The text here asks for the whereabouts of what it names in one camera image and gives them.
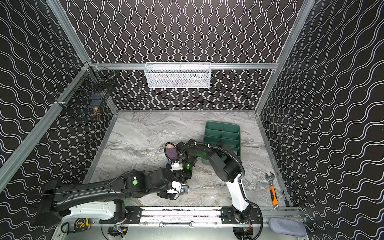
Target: marble pattern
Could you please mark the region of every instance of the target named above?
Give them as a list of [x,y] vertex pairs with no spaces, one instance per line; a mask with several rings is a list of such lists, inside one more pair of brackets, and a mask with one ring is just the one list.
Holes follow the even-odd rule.
[[[92,175],[91,182],[111,179],[131,170],[156,170],[164,167],[166,142],[195,139],[202,141],[205,123],[218,121],[241,127],[243,184],[247,197],[260,206],[272,206],[265,172],[273,168],[253,112],[119,112],[108,143]],[[156,194],[127,199],[127,205],[138,206],[231,206],[228,188],[211,166],[197,161],[192,178],[187,181],[189,193],[177,200]],[[280,205],[283,197],[274,182]]]

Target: orange handle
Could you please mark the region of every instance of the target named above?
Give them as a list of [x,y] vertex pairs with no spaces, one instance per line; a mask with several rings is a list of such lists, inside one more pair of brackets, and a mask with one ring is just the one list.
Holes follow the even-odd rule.
[[275,187],[274,186],[270,187],[270,191],[271,191],[272,204],[273,204],[273,206],[275,206],[275,205],[279,204],[279,202],[277,201],[277,197],[276,197]]

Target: metal basket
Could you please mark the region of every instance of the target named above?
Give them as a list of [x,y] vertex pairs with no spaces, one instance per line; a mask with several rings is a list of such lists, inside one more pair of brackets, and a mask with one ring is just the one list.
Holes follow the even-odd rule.
[[99,120],[115,82],[114,71],[103,67],[91,67],[89,74],[83,76],[65,103],[60,104],[75,120]]
[[211,63],[145,64],[144,74],[150,88],[209,88]]

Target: white wire mesh basket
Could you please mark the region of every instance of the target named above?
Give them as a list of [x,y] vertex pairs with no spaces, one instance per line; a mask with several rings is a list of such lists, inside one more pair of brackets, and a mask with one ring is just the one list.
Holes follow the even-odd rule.
[[145,64],[144,74],[150,88],[209,88],[211,63]]

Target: green tray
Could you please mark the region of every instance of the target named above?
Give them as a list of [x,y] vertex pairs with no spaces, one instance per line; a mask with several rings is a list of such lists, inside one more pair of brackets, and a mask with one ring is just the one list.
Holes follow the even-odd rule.
[[[241,159],[241,140],[240,126],[224,122],[207,122],[205,125],[204,142],[208,144],[218,144],[224,141],[232,148],[235,154]],[[201,162],[211,165],[205,156],[201,157]]]

